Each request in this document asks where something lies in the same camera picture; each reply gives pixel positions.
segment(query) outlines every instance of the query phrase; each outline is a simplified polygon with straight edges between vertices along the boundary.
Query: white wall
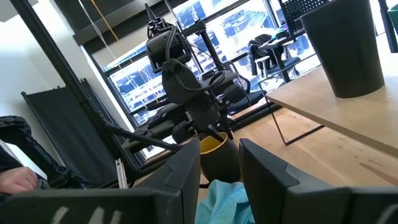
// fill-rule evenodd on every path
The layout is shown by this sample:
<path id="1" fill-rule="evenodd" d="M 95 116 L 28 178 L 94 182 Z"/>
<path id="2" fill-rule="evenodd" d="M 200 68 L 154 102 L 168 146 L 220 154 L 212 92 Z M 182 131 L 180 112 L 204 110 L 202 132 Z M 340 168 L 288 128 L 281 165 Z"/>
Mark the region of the white wall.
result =
<path id="1" fill-rule="evenodd" d="M 60 162 L 59 155 L 21 95 L 22 91 L 37 93 L 52 87 L 41 77 L 24 52 L 20 45 L 19 26 L 15 25 L 18 25 L 17 19 L 0 22 L 0 116 L 25 118 L 32 128 L 33 137 Z"/>
<path id="2" fill-rule="evenodd" d="M 57 43 L 76 76 L 78 78 L 86 78 L 119 125 L 126 130 L 133 131 L 134 129 L 131 123 L 128 121 L 126 115 L 118 105 L 118 102 L 106 86 L 104 80 L 93 67 L 92 62 L 89 62 L 89 59 L 85 56 L 82 49 L 76 44 L 69 25 L 67 25 L 65 18 L 60 16 L 59 9 L 56 7 L 55 3 L 49 0 L 40 0 L 39 3 L 34 6 L 34 9 L 54 41 Z M 18 26 L 24 28 L 20 33 L 22 36 L 21 45 L 23 45 L 25 52 L 28 54 L 30 60 L 43 79 L 51 88 L 65 86 L 23 21 L 19 19 L 19 22 L 20 24 Z"/>

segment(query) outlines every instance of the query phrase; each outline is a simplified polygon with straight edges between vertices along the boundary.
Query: black cable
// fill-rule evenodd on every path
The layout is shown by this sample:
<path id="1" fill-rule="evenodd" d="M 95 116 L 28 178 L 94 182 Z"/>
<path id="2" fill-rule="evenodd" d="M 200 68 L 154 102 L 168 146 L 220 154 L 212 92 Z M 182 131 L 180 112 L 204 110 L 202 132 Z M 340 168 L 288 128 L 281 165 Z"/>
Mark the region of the black cable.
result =
<path id="1" fill-rule="evenodd" d="M 210 54 L 206 53 L 204 50 L 200 49 L 199 47 L 197 47 L 197 46 L 195 46 L 195 45 L 193 45 L 193 44 L 190 44 L 190 46 L 191 46 L 191 47 L 194 47 L 194 48 L 196 48 L 196 49 L 198 49 L 198 50 L 200 50 L 200 51 L 201 51 L 202 53 L 204 53 L 205 55 L 211 57 L 211 58 L 212 58 L 212 61 L 213 61 L 214 63 L 223 66 L 224 68 L 226 68 L 226 69 L 227 69 L 228 71 L 230 71 L 230 72 L 233 72 L 232 69 L 229 68 L 226 64 L 224 64 L 224 63 L 221 62 L 221 61 L 220 61 L 220 62 L 217 62 L 217 58 L 214 58 L 214 57 L 211 56 Z"/>

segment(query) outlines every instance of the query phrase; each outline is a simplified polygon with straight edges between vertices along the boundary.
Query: person's hand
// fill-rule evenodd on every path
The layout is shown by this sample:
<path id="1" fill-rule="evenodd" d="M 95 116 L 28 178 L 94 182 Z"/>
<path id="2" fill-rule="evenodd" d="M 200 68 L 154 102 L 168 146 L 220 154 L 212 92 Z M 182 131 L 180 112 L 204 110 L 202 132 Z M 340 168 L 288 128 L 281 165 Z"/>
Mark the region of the person's hand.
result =
<path id="1" fill-rule="evenodd" d="M 18 194 L 34 190 L 37 175 L 28 167 L 18 167 L 0 173 L 0 192 Z"/>

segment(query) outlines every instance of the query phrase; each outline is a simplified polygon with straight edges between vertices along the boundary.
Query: black metal desk leg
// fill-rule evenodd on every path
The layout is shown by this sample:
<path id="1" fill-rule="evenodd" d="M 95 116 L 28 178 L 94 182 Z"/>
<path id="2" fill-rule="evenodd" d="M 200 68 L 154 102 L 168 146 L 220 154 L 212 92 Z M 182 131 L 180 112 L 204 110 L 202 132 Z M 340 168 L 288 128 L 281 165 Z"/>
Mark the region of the black metal desk leg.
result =
<path id="1" fill-rule="evenodd" d="M 284 62 L 282 60 L 281 54 L 279 53 L 278 47 L 272 49 L 272 53 L 274 53 L 274 57 L 276 59 L 276 62 L 278 64 L 279 69 L 281 71 L 283 71 L 283 69 L 285 69 L 285 64 L 284 64 Z M 286 83 L 290 82 L 290 77 L 289 77 L 289 74 L 287 73 L 287 70 L 283 71 L 282 74 L 284 76 L 285 82 Z"/>
<path id="2" fill-rule="evenodd" d="M 304 134 L 302 134 L 302 135 L 300 135 L 300 136 L 297 136 L 296 138 L 294 138 L 294 139 L 292 139 L 292 140 L 286 142 L 286 141 L 285 141 L 285 138 L 284 138 L 284 136 L 283 136 L 283 134 L 282 134 L 282 131 L 281 131 L 280 128 L 279 128 L 279 124 L 278 124 L 278 122 L 276 121 L 274 112 L 272 111 L 271 106 L 269 105 L 269 101 L 268 101 L 267 96 L 264 95 L 264 98 L 266 99 L 266 103 L 267 103 L 267 105 L 268 105 L 269 111 L 271 112 L 272 119 L 274 119 L 276 128 L 278 129 L 278 132 L 279 132 L 279 134 L 280 134 L 280 138 L 282 138 L 282 141 L 284 142 L 285 146 L 288 146 L 288 145 L 290 145 L 290 144 L 292 144 L 292 143 L 295 143 L 296 141 L 298 141 L 298 140 L 300 140 L 300 139 L 302 139 L 302 138 L 304 138 L 304 137 L 306 137 L 306 136 L 309 136 L 310 134 L 312 134 L 312 133 L 318 131 L 319 129 L 321 129 L 321 128 L 323 128 L 323 127 L 325 127 L 324 125 L 319 125 L 318 127 L 312 129 L 311 131 L 308 131 L 308 132 L 306 132 L 306 133 L 304 133 Z"/>

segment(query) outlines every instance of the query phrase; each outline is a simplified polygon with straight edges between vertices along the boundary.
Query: black metal pole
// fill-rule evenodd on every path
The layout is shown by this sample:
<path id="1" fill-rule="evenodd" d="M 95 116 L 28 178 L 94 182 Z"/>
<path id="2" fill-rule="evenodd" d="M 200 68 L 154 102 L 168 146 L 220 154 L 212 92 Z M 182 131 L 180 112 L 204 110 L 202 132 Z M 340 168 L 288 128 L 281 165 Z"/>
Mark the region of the black metal pole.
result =
<path id="1" fill-rule="evenodd" d="M 172 8 L 172 6 L 170 5 L 169 1 L 168 1 L 168 0 L 164 0 L 164 3 L 166 4 L 167 9 L 169 10 L 169 12 L 173 15 L 173 17 L 174 17 L 174 19 L 175 19 L 175 24 L 177 25 L 179 31 L 183 34 L 181 22 L 178 21 L 178 17 L 175 15 L 175 13 L 174 13 L 174 11 L 173 11 L 173 8 Z M 191 50 L 193 62 L 195 62 L 195 65 L 198 67 L 199 72 L 200 72 L 200 73 L 203 73 L 204 70 L 203 70 L 203 68 L 202 68 L 201 65 L 200 65 L 200 62 L 199 62 L 199 60 L 198 60 L 198 57 L 195 55 L 194 51 L 192 50 L 192 46 L 191 46 L 191 45 L 188 45 L 188 48 Z"/>
<path id="2" fill-rule="evenodd" d="M 129 178 L 134 178 L 136 175 L 134 166 L 130 163 L 127 155 L 123 152 L 115 138 L 113 138 L 112 132 L 110 131 L 110 129 L 113 127 L 110 127 L 108 124 L 106 124 L 101 114 L 97 112 L 94 104 L 91 102 L 86 91 L 83 89 L 79 79 L 75 75 L 65 57 L 62 55 L 60 49 L 57 47 L 47 29 L 44 27 L 43 23 L 40 21 L 32 6 L 27 0 L 10 0 L 10 2 L 15 7 L 16 11 L 19 13 L 20 17 L 25 22 L 32 35 L 35 37 L 44 53 L 51 61 L 51 64 L 54 66 L 61 79 L 65 82 L 66 86 L 71 89 L 75 98 L 80 102 L 81 108 L 90 119 L 92 125 L 97 130 L 99 136 L 104 141 L 112 156 L 115 159 L 122 159 L 123 163 L 128 165 L 126 167 L 126 175 Z M 177 148 L 176 145 L 171 145 L 157 139 L 148 138 L 134 133 L 129 133 L 129 138 L 165 149 Z"/>
<path id="3" fill-rule="evenodd" d="M 209 35 L 207 34 L 205 23 L 203 21 L 198 21 L 193 26 L 201 27 L 201 30 L 199 30 L 198 33 L 202 37 L 207 49 L 209 50 L 209 53 L 214 61 L 214 64 L 216 64 L 217 70 L 219 70 L 219 71 L 225 70 L 223 64 L 221 63 L 220 58 L 218 57 L 217 51 L 214 48 L 213 43 L 211 43 Z"/>

